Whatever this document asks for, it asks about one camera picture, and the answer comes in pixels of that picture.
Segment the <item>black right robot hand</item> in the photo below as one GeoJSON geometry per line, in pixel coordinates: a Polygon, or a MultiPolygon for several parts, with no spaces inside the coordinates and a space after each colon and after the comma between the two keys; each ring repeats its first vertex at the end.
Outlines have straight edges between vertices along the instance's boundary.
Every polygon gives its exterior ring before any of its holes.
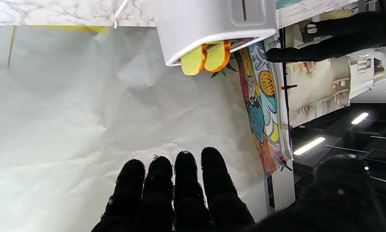
{"type": "Polygon", "coordinates": [[[156,157],[148,169],[132,159],[93,232],[386,232],[365,164],[354,155],[328,158],[293,206],[256,223],[214,147],[201,153],[203,187],[190,152],[174,165],[156,157]]]}

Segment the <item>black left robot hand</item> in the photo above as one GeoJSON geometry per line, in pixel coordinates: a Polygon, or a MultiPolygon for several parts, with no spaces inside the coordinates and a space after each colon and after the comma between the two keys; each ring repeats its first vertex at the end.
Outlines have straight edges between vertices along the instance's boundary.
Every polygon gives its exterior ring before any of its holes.
{"type": "Polygon", "coordinates": [[[266,52],[269,62],[320,62],[386,44],[386,13],[361,12],[350,17],[312,22],[314,37],[327,36],[303,48],[271,48],[266,52]]]}

